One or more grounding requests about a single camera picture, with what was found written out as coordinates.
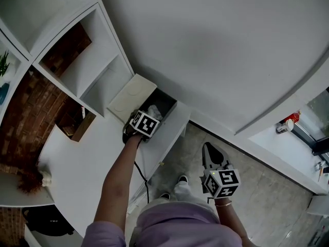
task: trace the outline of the lavender shirt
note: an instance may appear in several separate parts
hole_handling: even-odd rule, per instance
[[[242,241],[218,217],[198,205],[172,202],[144,211],[137,220],[140,247],[242,247]],[[123,231],[106,221],[88,226],[82,247],[124,247]]]

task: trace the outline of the bottle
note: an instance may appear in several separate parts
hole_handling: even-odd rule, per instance
[[[297,123],[299,121],[299,117],[300,117],[301,112],[297,111],[293,114],[290,114],[287,118],[284,119],[284,121],[288,121],[289,119],[294,121],[294,124]]]

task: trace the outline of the sneaker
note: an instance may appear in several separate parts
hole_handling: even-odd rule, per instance
[[[184,182],[186,182],[187,184],[189,183],[189,180],[188,180],[188,178],[187,178],[186,175],[181,175],[181,176],[179,177],[177,183],[180,182],[180,181],[184,181]]]
[[[166,200],[170,200],[170,194],[168,192],[165,192],[159,198],[164,198]]]

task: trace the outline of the wristband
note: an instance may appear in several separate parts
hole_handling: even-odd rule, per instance
[[[226,204],[223,204],[223,205],[216,205],[216,207],[226,207],[226,206],[229,206],[229,205],[232,205],[232,201],[230,201],[229,203],[226,203]]]

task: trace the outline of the black cable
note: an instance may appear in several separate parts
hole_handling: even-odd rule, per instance
[[[137,167],[137,170],[138,170],[140,176],[144,179],[144,184],[145,184],[145,187],[146,187],[146,192],[147,192],[147,195],[148,195],[148,204],[149,204],[149,202],[150,202],[150,197],[149,197],[148,181],[147,181],[147,179],[143,176],[142,171],[140,171],[140,168],[139,168],[138,164],[137,164],[136,162],[135,162],[134,164],[135,164],[135,166]]]

